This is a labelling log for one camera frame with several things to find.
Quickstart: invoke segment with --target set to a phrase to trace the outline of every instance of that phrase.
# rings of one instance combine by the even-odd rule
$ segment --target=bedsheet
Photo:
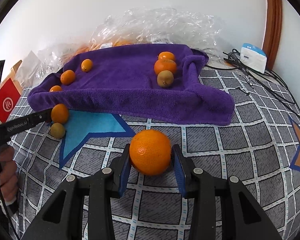
[[[235,175],[258,200],[283,239],[293,239],[300,230],[300,172],[289,168],[298,140],[289,117],[300,120],[261,86],[251,88],[239,73],[204,68],[202,84],[230,93],[235,101],[231,124],[177,125],[142,117],[122,116],[138,132],[156,129],[165,133],[171,144],[178,143],[186,157],[212,176],[226,179]],[[280,85],[265,84],[291,100]],[[27,103],[30,89],[24,90],[9,119],[32,112]],[[131,138],[91,138],[59,170],[61,141],[53,138],[50,128],[39,124],[14,136],[19,175],[19,213],[13,223],[20,234],[29,226],[60,182],[69,174],[86,177],[108,166],[120,156]],[[88,206],[83,210],[82,239],[88,239]],[[188,239],[193,201],[178,192],[172,168],[155,177],[144,176],[132,168],[127,191],[111,200],[116,240]],[[216,197],[216,239],[221,240],[220,200]]]

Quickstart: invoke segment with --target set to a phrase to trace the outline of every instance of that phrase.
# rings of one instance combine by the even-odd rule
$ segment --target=crumpled plastic packaging
[[[37,86],[50,73],[57,72],[77,54],[96,49],[143,43],[186,44],[218,60],[222,52],[216,37],[222,21],[201,13],[178,12],[173,8],[134,8],[122,17],[109,16],[97,26],[89,41],[50,46],[31,51],[16,73],[21,86]]]

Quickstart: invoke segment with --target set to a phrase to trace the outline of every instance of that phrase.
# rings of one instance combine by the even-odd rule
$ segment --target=barcode
[[[155,40],[155,41],[152,41],[153,44],[155,43],[160,43],[160,44],[168,44],[169,41],[167,39],[163,39],[163,40]]]
[[[112,42],[104,43],[100,46],[100,49],[111,48],[111,47],[112,47]]]

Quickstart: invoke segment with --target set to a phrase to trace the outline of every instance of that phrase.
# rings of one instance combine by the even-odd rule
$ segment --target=towel
[[[177,72],[170,88],[157,84],[154,63],[163,51],[176,57]],[[89,51],[75,56],[63,71],[73,70],[75,81],[62,85],[52,73],[28,95],[29,105],[41,111],[63,103],[68,109],[155,118],[176,124],[228,125],[234,111],[232,97],[200,84],[205,53],[197,55],[181,44],[138,44]],[[81,70],[85,59],[93,61],[89,72]],[[49,92],[54,85],[62,91]]]

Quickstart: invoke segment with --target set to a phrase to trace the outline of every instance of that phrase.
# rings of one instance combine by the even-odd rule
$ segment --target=finger
[[[5,184],[16,173],[17,164],[15,161],[7,162],[0,173],[0,185]]]
[[[14,155],[14,148],[9,146],[8,148],[4,149],[0,153],[0,161],[1,162],[9,162],[12,161]]]
[[[6,202],[10,202],[13,200],[13,198],[17,195],[17,192],[18,192],[18,186],[15,186],[14,189],[10,192],[10,194],[4,198],[4,200]]]
[[[14,174],[11,177],[11,179],[9,179],[9,181],[1,187],[3,198],[8,197],[17,184],[18,184],[18,177]]]

